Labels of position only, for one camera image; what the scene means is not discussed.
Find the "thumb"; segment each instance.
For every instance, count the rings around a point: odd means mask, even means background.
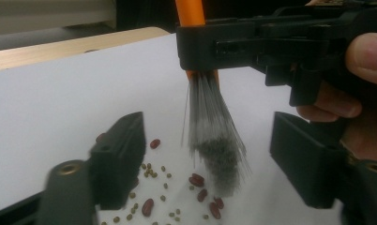
[[[356,37],[346,52],[346,67],[358,77],[377,83],[377,34]]]

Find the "brush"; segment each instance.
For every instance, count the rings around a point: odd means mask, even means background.
[[[180,25],[204,25],[201,0],[176,0]],[[246,148],[219,90],[216,70],[187,71],[190,154],[204,160],[216,196],[232,196],[249,171]]]

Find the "white table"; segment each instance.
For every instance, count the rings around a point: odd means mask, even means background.
[[[129,224],[177,224],[168,216],[175,208],[182,211],[178,224],[339,224],[338,205],[306,207],[269,156],[274,111],[295,113],[288,105],[290,89],[266,87],[264,75],[248,67],[223,69],[219,76],[252,169],[240,191],[224,199],[221,220],[204,221],[211,198],[199,203],[199,189],[189,191],[191,173],[205,170],[198,160],[194,167],[180,145],[188,81],[178,64],[175,35],[0,70],[0,209],[41,191],[56,164],[87,159],[97,135],[118,118],[143,111],[147,142],[162,141],[158,150],[147,150],[144,161],[164,165],[173,178],[160,169],[158,179],[141,173],[137,197],[127,209],[100,212],[99,221],[113,224],[119,216],[125,224],[130,207],[152,197],[152,216],[136,213]]]

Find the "red kidney bean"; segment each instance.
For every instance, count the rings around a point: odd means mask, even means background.
[[[196,187],[203,187],[204,186],[204,182],[200,182],[198,181],[197,179],[193,178],[193,177],[190,177],[189,179],[189,182],[193,185],[193,186],[196,186]]]
[[[160,140],[160,139],[155,139],[155,140],[153,140],[153,141],[150,143],[150,147],[151,147],[152,149],[156,149],[160,144],[161,144],[161,140]]]
[[[209,210],[211,211],[211,214],[212,214],[212,216],[214,216],[215,219],[220,219],[221,218],[218,206],[214,202],[211,202],[209,204]]]
[[[98,135],[98,137],[96,138],[96,143],[99,143],[101,141],[102,138],[104,138],[104,135],[106,133],[101,133],[100,135]]]
[[[214,197],[214,200],[219,209],[224,208],[224,202],[221,198]]]
[[[203,183],[204,180],[205,180],[201,175],[199,175],[197,173],[193,173],[191,177],[194,178],[194,179],[196,179],[196,180],[198,180],[201,183]]]
[[[154,206],[153,199],[148,199],[147,201],[145,201],[145,203],[143,204],[143,207],[142,207],[143,216],[145,216],[147,218],[150,217],[151,216],[151,210],[153,210],[153,206]]]
[[[198,193],[198,196],[197,196],[198,202],[202,203],[207,195],[208,195],[208,191],[206,189],[202,189],[200,193]]]

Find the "metal bristle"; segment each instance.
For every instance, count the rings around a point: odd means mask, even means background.
[[[234,194],[242,173],[249,170],[246,148],[219,91],[213,71],[198,72],[189,80],[190,153],[199,152],[220,197]]]

